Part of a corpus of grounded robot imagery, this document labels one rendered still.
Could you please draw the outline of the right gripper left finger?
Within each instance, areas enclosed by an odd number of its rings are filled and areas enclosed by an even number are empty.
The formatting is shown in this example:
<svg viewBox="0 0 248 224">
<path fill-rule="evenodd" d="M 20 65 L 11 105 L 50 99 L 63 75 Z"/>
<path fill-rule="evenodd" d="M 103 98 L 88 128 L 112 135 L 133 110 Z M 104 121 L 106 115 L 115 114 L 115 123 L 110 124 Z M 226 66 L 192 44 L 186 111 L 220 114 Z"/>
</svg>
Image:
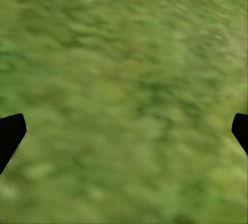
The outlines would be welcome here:
<svg viewBox="0 0 248 224">
<path fill-rule="evenodd" d="M 0 119 L 0 175 L 26 132 L 22 113 Z"/>
</svg>

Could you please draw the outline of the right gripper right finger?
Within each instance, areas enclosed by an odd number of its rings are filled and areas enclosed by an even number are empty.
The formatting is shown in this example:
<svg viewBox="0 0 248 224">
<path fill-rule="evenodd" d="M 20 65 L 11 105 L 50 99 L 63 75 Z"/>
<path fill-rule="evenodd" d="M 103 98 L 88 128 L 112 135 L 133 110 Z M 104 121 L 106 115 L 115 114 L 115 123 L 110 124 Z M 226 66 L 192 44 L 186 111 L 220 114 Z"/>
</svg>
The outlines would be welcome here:
<svg viewBox="0 0 248 224">
<path fill-rule="evenodd" d="M 236 113 L 231 131 L 248 155 L 248 115 Z"/>
</svg>

